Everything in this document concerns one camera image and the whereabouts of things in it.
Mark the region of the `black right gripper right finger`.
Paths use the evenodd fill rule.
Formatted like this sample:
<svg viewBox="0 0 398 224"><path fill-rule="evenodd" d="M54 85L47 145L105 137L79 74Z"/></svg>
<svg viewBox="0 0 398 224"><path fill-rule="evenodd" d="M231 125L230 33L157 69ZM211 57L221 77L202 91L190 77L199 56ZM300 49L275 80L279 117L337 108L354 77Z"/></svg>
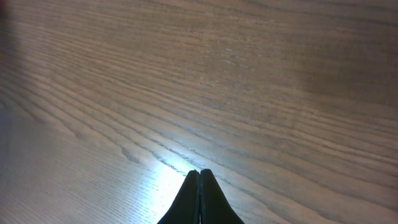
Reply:
<svg viewBox="0 0 398 224"><path fill-rule="evenodd" d="M244 224L228 203L210 169L200 172L200 205L202 224Z"/></svg>

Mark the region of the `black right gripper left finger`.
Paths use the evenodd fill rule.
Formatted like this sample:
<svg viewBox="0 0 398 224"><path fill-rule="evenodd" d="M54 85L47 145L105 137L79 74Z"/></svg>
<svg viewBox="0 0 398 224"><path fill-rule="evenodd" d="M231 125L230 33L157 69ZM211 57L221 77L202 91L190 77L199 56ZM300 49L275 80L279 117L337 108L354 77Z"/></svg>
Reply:
<svg viewBox="0 0 398 224"><path fill-rule="evenodd" d="M199 224L200 222L200 174L191 170L181 185L170 208L158 224Z"/></svg>

